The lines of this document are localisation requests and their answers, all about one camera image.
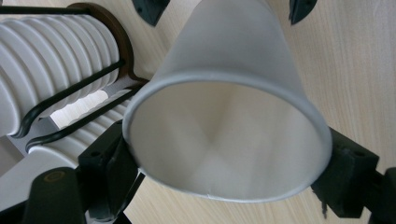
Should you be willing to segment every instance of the white ribbed cylinder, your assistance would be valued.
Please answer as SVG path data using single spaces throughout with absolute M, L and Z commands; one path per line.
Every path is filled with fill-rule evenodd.
M 14 134 L 39 102 L 120 59 L 114 36 L 88 15 L 43 16 L 0 22 L 0 136 Z M 117 79 L 118 69 L 52 106 L 74 103 Z
M 119 91 L 86 114 L 81 115 L 79 119 L 113 102 L 126 92 L 128 90 Z M 113 123 L 123 118 L 129 102 L 130 100 L 122 102 L 98 119 L 91 121 L 63 139 L 44 146 L 32 147 L 27 157 L 1 176 L 0 211 L 26 200 L 33 180 L 43 172 L 62 166 L 76 168 L 79 154 L 87 149 Z

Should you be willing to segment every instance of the black bracket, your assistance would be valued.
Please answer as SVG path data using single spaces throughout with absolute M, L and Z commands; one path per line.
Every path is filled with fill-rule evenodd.
M 62 223 L 60 220 L 85 223 L 77 173 L 68 167 L 49 170 L 33 181 L 22 223 Z
M 318 0 L 290 0 L 289 20 L 291 25 L 302 21 L 314 9 Z
M 80 156 L 79 169 L 91 195 L 90 216 L 115 219 L 128 205 L 124 200 L 137 178 L 137 165 L 122 137 L 122 122 L 113 124 Z
M 332 159 L 311 186 L 338 217 L 359 218 L 364 207 L 370 223 L 396 224 L 396 168 L 385 175 L 375 170 L 379 157 L 332 129 Z
M 134 9 L 148 24 L 156 26 L 170 0 L 133 0 Z

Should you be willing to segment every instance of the wooden table surface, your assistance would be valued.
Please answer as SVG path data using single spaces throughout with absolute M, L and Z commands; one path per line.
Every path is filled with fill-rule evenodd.
M 66 7 L 73 0 L 4 0 L 4 5 Z M 134 46 L 135 72 L 152 77 L 199 0 L 172 0 L 156 28 L 131 0 L 96 2 L 111 11 Z M 290 26 L 289 0 L 268 0 L 279 17 L 308 98 L 335 130 L 396 166 L 396 1 L 318 0 Z M 367 223 L 324 219 L 311 189 L 275 203 L 223 203 L 162 187 L 146 178 L 126 211 L 133 223 Z

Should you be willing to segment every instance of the light wooden surface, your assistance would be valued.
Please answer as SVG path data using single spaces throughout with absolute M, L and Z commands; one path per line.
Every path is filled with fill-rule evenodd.
M 131 0 L 99 1 L 120 20 L 134 46 L 135 72 L 151 77 L 199 0 L 172 0 L 156 28 Z M 330 126 L 396 166 L 396 1 L 318 0 L 290 27 L 289 0 L 268 0 L 281 20 L 309 99 Z M 72 0 L 5 0 L 4 5 L 65 7 Z M 275 203 L 222 203 L 162 187 L 148 178 L 126 211 L 133 223 L 367 223 L 321 214 L 311 189 Z

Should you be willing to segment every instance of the black plastic part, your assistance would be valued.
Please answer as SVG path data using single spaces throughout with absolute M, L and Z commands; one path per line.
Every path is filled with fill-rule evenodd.
M 396 224 L 396 168 L 375 170 L 379 157 L 332 129 L 332 159 L 311 186 L 338 217 L 372 212 L 371 224 Z
M 74 169 L 56 168 L 33 181 L 22 223 L 86 223 Z
M 121 66 L 125 65 L 124 60 L 119 60 L 116 63 L 111 64 L 109 67 L 102 69 L 101 71 L 91 75 L 90 77 L 87 77 L 80 81 L 79 83 L 76 83 L 72 85 L 71 87 L 67 88 L 64 91 L 60 91 L 57 94 L 51 96 L 50 98 L 40 102 L 38 105 L 33 107 L 22 119 L 21 121 L 21 126 L 18 129 L 17 133 L 12 135 L 13 138 L 22 138 L 26 136 L 26 134 L 29 133 L 30 128 L 32 127 L 33 122 L 37 119 L 37 117 L 44 112 L 46 109 L 50 108 L 52 105 L 55 105 L 56 103 L 60 102 L 64 98 L 70 96 L 71 94 L 81 90 L 82 88 L 90 85 L 97 79 L 107 75 L 108 73 L 116 70 L 117 68 L 120 68 Z
M 55 14 L 55 15 L 77 15 L 91 14 L 87 8 L 67 7 L 0 7 L 0 14 L 29 15 L 29 14 Z
M 384 205 L 389 214 L 390 223 L 396 223 L 396 168 L 388 169 L 385 172 L 383 182 Z
M 132 222 L 127 216 L 125 216 L 124 213 L 121 213 L 119 217 L 117 217 L 117 220 L 113 222 L 113 224 L 132 224 Z
M 134 9 L 148 24 L 156 26 L 170 0 L 133 0 Z
M 114 220 L 134 188 L 137 165 L 122 137 L 121 121 L 113 124 L 79 157 L 79 168 L 92 195 L 90 216 Z
M 312 190 L 337 216 L 358 218 L 364 205 L 357 189 L 371 178 L 379 158 L 333 129 L 332 143 L 331 161 Z
M 123 94 L 120 98 L 114 100 L 113 102 L 109 103 L 108 105 L 102 106 L 98 110 L 92 112 L 87 117 L 80 119 L 76 123 L 74 123 L 70 126 L 67 126 L 66 128 L 64 128 L 56 133 L 48 134 L 48 135 L 37 137 L 37 138 L 30 140 L 28 142 L 28 144 L 26 145 L 26 152 L 29 153 L 29 149 L 31 147 L 44 145 L 44 144 L 47 144 L 50 142 L 57 141 L 61 138 L 66 137 L 70 133 L 75 132 L 76 130 L 80 129 L 81 127 L 88 124 L 92 120 L 99 118 L 101 115 L 105 114 L 107 111 L 111 110 L 115 106 L 119 105 L 120 103 L 122 103 L 125 100 L 134 96 L 140 90 L 141 87 L 142 87 L 141 85 L 136 86 L 131 91 L 128 91 L 127 93 Z
M 125 202 L 120 208 L 122 212 L 125 210 L 125 208 L 128 206 L 128 204 L 132 201 L 132 199 L 136 195 L 137 190 L 139 189 L 145 177 L 146 177 L 145 175 L 140 173 L 137 179 L 134 181 L 134 185 L 132 186 L 131 190 L 128 192 L 128 195 L 125 197 Z
M 290 0 L 289 20 L 291 25 L 302 21 L 314 9 L 318 0 Z
M 0 223 L 21 223 L 26 202 L 18 203 L 0 212 Z

